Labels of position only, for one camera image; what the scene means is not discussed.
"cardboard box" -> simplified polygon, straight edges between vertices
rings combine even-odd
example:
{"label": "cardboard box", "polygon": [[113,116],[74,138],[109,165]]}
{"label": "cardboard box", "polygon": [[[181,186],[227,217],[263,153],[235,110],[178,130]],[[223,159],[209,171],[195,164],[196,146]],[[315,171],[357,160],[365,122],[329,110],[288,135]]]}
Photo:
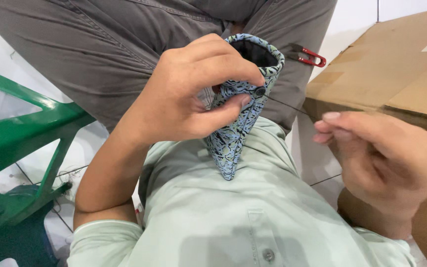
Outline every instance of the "cardboard box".
{"label": "cardboard box", "polygon": [[[308,84],[305,111],[379,111],[427,130],[426,46],[427,12],[377,23]],[[413,236],[427,257],[427,201]]]}

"mint green shirt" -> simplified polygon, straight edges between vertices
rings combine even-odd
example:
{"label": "mint green shirt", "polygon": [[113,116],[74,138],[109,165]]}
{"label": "mint green shirt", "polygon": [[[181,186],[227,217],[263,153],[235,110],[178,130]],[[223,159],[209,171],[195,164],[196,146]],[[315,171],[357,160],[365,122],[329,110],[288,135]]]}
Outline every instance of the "mint green shirt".
{"label": "mint green shirt", "polygon": [[145,162],[145,230],[86,223],[74,233],[69,266],[416,266],[405,241],[351,228],[299,179],[284,138],[260,117],[231,181],[204,140],[156,143]]}

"black lining fabric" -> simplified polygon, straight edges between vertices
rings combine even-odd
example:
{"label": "black lining fabric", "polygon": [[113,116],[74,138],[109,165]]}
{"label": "black lining fabric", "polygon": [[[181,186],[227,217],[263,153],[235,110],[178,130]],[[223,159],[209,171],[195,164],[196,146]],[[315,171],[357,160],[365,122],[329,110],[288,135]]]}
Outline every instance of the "black lining fabric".
{"label": "black lining fabric", "polygon": [[230,43],[240,55],[258,67],[275,67],[278,60],[266,49],[248,40],[234,41]]}

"blue patterned cloth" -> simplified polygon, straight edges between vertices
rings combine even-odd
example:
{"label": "blue patterned cloth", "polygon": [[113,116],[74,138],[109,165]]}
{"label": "blue patterned cloth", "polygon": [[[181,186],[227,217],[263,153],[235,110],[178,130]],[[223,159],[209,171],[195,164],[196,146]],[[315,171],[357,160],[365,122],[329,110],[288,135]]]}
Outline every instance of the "blue patterned cloth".
{"label": "blue patterned cloth", "polygon": [[246,136],[250,133],[250,130],[262,111],[267,100],[266,96],[270,94],[271,88],[275,85],[284,65],[284,56],[276,47],[270,45],[267,41],[250,34],[242,33],[230,36],[226,41],[232,45],[235,42],[237,42],[237,44],[239,42],[243,44],[249,42],[247,46],[240,45],[241,47],[236,48],[244,58],[244,54],[248,53],[248,51],[245,50],[250,49],[251,46],[263,47],[259,50],[256,49],[256,51],[261,52],[264,50],[264,52],[269,53],[269,55],[266,55],[267,57],[262,55],[250,55],[252,61],[275,63],[273,66],[258,67],[265,77],[265,84],[263,87],[253,86],[246,81],[229,80],[221,85],[220,93],[216,94],[214,97],[212,108],[223,105],[233,95],[246,93],[252,97],[252,100],[242,108],[236,121],[216,130],[206,138],[210,153],[220,173],[222,173],[226,180],[231,180],[235,175],[237,162],[240,159],[241,149],[243,148]]}

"gray trousers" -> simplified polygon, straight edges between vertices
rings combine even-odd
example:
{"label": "gray trousers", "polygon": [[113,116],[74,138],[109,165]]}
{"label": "gray trousers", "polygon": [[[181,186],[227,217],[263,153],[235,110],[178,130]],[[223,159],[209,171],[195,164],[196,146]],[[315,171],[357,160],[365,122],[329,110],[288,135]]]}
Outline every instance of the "gray trousers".
{"label": "gray trousers", "polygon": [[[320,48],[336,0],[0,0],[0,35],[112,131],[167,49],[243,32],[286,52]],[[286,59],[270,97],[300,108],[312,66]],[[211,103],[209,92],[201,97]],[[291,130],[296,110],[268,100],[261,116]]]}

